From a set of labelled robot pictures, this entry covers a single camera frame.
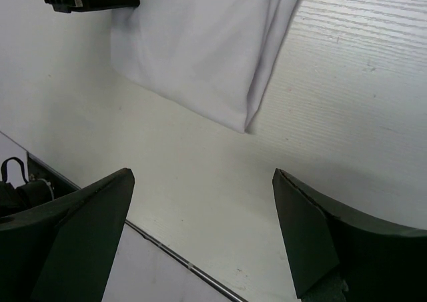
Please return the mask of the white t shirt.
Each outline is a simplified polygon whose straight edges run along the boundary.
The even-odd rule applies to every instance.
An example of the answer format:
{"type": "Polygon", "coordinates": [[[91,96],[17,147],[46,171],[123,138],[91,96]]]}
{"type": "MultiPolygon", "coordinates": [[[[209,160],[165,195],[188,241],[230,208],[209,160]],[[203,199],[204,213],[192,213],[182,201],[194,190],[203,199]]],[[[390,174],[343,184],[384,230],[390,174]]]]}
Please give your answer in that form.
{"type": "Polygon", "coordinates": [[[234,131],[257,113],[298,0],[140,0],[111,17],[111,64],[234,131]]]}

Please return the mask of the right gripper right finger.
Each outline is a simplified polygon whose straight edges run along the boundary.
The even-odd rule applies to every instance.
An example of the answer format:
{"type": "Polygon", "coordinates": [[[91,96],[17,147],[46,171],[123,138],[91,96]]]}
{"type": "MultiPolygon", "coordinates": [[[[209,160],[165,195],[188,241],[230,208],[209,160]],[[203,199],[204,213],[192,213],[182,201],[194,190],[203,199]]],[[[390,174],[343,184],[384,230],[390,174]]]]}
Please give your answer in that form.
{"type": "Polygon", "coordinates": [[[426,231],[363,213],[276,169],[274,199],[302,301],[425,301],[426,231]]]}

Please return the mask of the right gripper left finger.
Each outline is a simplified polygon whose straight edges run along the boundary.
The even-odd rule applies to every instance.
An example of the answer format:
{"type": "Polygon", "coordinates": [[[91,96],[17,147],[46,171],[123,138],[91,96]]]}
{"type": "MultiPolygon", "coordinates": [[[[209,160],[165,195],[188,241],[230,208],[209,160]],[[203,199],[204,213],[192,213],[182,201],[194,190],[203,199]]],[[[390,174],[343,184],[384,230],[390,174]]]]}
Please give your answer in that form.
{"type": "Polygon", "coordinates": [[[101,301],[135,178],[120,169],[1,218],[2,301],[101,301]]]}

